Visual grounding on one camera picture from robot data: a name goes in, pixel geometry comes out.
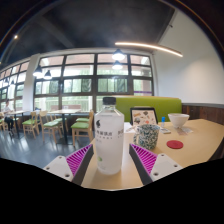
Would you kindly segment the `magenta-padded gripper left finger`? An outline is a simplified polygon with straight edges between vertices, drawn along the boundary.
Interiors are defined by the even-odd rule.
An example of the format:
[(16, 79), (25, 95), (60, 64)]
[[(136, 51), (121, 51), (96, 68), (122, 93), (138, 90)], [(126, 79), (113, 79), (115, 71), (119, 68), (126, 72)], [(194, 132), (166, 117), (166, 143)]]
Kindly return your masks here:
[(56, 157), (44, 167), (44, 170), (81, 185), (93, 154), (93, 145), (89, 144), (66, 157)]

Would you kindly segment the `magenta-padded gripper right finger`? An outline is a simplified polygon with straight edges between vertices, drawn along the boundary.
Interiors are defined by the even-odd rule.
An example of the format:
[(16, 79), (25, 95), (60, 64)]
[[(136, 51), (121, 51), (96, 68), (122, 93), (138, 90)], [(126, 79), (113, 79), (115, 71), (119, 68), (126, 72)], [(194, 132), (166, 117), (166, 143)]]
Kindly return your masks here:
[(155, 154), (134, 144), (129, 145), (129, 154), (143, 185), (150, 184), (182, 169), (182, 166), (166, 154)]

